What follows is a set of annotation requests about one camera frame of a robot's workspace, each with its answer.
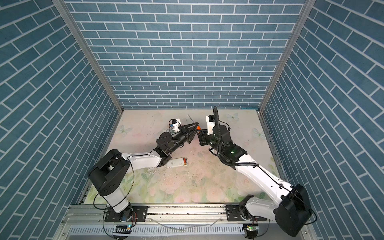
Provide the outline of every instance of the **brick wallpaper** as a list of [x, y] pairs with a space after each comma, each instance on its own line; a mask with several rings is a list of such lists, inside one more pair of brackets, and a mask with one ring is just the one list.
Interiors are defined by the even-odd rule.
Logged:
[[126, 108], [257, 108], [305, 0], [66, 1]]
[[0, 0], [0, 239], [52, 238], [117, 111], [51, 0]]
[[384, 239], [384, 2], [317, 0], [265, 109], [319, 239]]

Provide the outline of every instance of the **floral tablecloth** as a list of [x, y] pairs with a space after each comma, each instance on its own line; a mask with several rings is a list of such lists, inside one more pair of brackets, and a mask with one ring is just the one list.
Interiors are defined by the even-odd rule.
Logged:
[[[207, 128], [205, 116], [212, 110], [125, 110], [118, 128], [108, 147], [121, 152], [146, 152], [156, 147], [156, 139], [168, 131], [168, 121], [180, 118], [181, 124], [199, 122]], [[244, 148], [258, 163], [278, 176], [268, 143], [265, 139], [255, 110], [219, 109], [220, 120], [231, 126], [230, 134], [234, 143]], [[269, 199], [255, 183], [231, 167], [222, 164], [212, 155], [209, 146], [200, 146], [198, 137], [177, 149], [173, 158], [186, 157], [187, 166], [135, 171], [132, 191], [128, 195], [134, 203], [175, 203], [175, 202], [239, 202], [246, 195], [253, 194]], [[127, 173], [120, 185], [124, 193], [131, 187], [132, 173]], [[84, 204], [92, 204], [97, 191], [91, 186]], [[106, 203], [97, 196], [96, 203]]]

